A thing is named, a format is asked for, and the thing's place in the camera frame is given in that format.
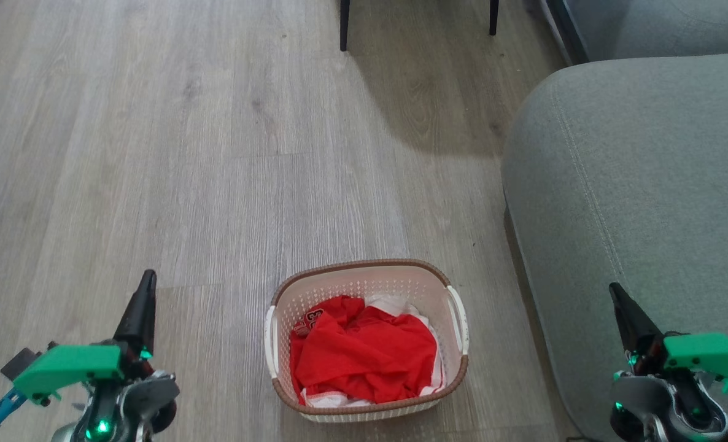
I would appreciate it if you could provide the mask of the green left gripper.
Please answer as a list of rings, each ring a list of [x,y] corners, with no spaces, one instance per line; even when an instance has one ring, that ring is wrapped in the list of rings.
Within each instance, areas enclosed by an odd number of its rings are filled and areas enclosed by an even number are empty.
[[[51,347],[20,369],[12,381],[14,392],[35,405],[60,399],[59,391],[73,384],[116,397],[153,374],[156,288],[156,271],[146,269],[112,336],[115,341]]]

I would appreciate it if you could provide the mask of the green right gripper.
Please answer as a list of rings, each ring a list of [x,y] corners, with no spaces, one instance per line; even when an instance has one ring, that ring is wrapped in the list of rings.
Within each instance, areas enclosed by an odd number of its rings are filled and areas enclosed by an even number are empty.
[[[681,369],[709,374],[728,394],[728,335],[665,334],[620,283],[612,282],[608,289],[623,351],[634,374],[664,376]]]

